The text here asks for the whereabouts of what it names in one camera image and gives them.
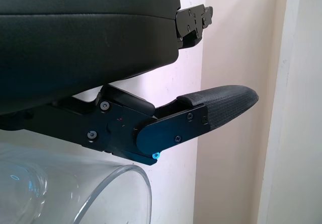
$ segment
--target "beige wall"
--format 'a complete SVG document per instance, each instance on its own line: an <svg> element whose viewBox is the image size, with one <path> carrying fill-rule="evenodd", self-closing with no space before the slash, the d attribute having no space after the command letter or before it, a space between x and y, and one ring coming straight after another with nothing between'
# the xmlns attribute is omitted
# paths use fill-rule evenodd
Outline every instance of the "beige wall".
<svg viewBox="0 0 322 224"><path fill-rule="evenodd" d="M293 48L281 48L290 56L279 64L271 123L279 132L269 136L258 224L322 223L322 0L292 1L283 37L293 33Z"/></svg>
<svg viewBox="0 0 322 224"><path fill-rule="evenodd" d="M245 85L250 111L199 138L194 223L256 223L285 0L206 0L202 88Z"/></svg>

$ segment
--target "clear plastic container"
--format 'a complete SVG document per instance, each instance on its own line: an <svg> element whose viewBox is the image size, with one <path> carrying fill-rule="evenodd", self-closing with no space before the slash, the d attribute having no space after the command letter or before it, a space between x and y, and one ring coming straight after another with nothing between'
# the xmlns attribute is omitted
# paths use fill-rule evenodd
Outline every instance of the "clear plastic container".
<svg viewBox="0 0 322 224"><path fill-rule="evenodd" d="M0 144L0 223L150 223L144 170Z"/></svg>

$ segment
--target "blue led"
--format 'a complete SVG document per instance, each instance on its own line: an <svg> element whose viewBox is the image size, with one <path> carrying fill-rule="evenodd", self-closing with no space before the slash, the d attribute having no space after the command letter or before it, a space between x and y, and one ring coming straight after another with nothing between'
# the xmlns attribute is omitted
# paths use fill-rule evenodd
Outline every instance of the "blue led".
<svg viewBox="0 0 322 224"><path fill-rule="evenodd" d="M160 153L155 153L152 155L152 158L154 158L155 160L157 160L158 158L160 158Z"/></svg>

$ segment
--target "screw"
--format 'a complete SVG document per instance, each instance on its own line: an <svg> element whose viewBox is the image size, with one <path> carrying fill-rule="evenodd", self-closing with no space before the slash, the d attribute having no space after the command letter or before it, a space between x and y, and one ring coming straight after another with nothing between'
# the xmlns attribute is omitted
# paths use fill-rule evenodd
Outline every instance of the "screw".
<svg viewBox="0 0 322 224"><path fill-rule="evenodd" d="M207 116L203 116L202 119L201 119L201 122L203 124L207 124L208 123L208 117Z"/></svg>
<svg viewBox="0 0 322 224"><path fill-rule="evenodd" d="M181 136L176 136L175 137L175 142L176 143L181 143L181 140L182 140Z"/></svg>
<svg viewBox="0 0 322 224"><path fill-rule="evenodd" d="M155 153L154 155L152 155L152 158L157 160L158 158L160 158L160 153Z"/></svg>
<svg viewBox="0 0 322 224"><path fill-rule="evenodd" d="M97 133L96 133L95 131L89 131L89 132L87 133L87 137L88 137L89 139L95 139L95 138L97 137Z"/></svg>
<svg viewBox="0 0 322 224"><path fill-rule="evenodd" d="M103 111L106 111L110 108L110 104L108 102L101 102L100 107Z"/></svg>
<svg viewBox="0 0 322 224"><path fill-rule="evenodd" d="M187 119L188 119L189 121L191 121L191 120L193 119L193 114L192 114L192 113L188 113L188 115L187 115Z"/></svg>

